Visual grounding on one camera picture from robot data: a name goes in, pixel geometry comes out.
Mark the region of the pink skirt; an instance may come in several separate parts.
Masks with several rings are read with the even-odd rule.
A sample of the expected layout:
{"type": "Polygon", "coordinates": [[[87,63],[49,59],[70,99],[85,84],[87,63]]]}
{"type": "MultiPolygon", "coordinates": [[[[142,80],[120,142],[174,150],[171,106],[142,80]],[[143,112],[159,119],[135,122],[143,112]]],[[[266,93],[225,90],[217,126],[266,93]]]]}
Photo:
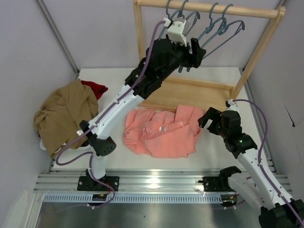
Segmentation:
{"type": "Polygon", "coordinates": [[[123,142],[132,152],[154,158],[187,158],[196,151],[204,112],[179,105],[176,112],[132,109],[126,116],[123,142]]]}

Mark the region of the tan garment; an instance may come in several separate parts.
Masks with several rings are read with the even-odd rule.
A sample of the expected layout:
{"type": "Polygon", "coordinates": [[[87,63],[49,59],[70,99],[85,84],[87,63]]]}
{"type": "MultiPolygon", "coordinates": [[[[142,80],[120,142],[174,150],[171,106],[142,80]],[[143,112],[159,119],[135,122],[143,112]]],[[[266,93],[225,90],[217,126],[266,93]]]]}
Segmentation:
{"type": "Polygon", "coordinates": [[[50,157],[78,138],[80,123],[96,117],[98,108],[93,90],[79,79],[58,88],[44,101],[34,114],[33,124],[50,157]]]}

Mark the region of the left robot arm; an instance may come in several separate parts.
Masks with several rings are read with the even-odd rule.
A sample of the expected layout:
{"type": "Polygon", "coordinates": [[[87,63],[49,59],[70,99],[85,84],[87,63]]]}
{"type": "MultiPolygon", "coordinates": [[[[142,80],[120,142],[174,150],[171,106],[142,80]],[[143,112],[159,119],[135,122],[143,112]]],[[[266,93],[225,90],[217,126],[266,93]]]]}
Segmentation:
{"type": "Polygon", "coordinates": [[[154,40],[146,50],[137,68],[125,79],[125,83],[110,104],[90,121],[82,121],[80,127],[93,147],[93,157],[87,170],[95,180],[105,177],[105,158],[116,149],[110,137],[116,125],[138,104],[159,89],[163,81],[179,67],[198,68],[206,50],[197,38],[182,45],[168,38],[154,40]]]}

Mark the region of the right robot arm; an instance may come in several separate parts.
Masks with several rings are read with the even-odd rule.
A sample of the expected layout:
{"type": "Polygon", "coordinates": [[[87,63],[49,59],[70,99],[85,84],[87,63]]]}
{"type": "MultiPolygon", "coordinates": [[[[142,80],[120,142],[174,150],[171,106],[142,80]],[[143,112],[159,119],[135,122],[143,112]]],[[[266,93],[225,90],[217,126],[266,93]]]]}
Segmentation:
{"type": "Polygon", "coordinates": [[[262,160],[261,152],[251,136],[242,132],[241,118],[229,108],[223,112],[211,107],[198,120],[199,127],[223,138],[226,149],[241,163],[248,175],[236,166],[220,170],[214,187],[234,190],[254,209],[263,228],[302,228],[304,203],[295,200],[262,160]]]}

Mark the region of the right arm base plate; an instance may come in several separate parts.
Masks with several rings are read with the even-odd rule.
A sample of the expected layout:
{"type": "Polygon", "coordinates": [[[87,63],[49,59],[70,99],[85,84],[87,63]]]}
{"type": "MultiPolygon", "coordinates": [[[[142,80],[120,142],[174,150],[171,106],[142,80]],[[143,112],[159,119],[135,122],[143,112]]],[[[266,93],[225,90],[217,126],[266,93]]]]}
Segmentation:
{"type": "Polygon", "coordinates": [[[203,177],[198,183],[202,184],[206,192],[234,192],[230,188],[227,178],[220,178],[219,176],[203,177]]]}

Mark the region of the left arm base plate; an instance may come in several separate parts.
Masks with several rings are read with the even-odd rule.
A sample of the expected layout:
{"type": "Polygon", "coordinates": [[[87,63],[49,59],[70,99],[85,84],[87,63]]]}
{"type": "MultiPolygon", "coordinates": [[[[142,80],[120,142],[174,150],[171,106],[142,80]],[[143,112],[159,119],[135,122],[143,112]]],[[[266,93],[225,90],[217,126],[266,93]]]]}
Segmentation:
{"type": "MultiPolygon", "coordinates": [[[[100,179],[106,185],[109,185],[114,189],[114,191],[118,191],[120,177],[118,176],[106,176],[103,179],[100,179]]],[[[108,191],[110,190],[107,186],[100,184],[93,180],[90,176],[80,176],[78,179],[77,185],[78,191],[108,191]]]]}

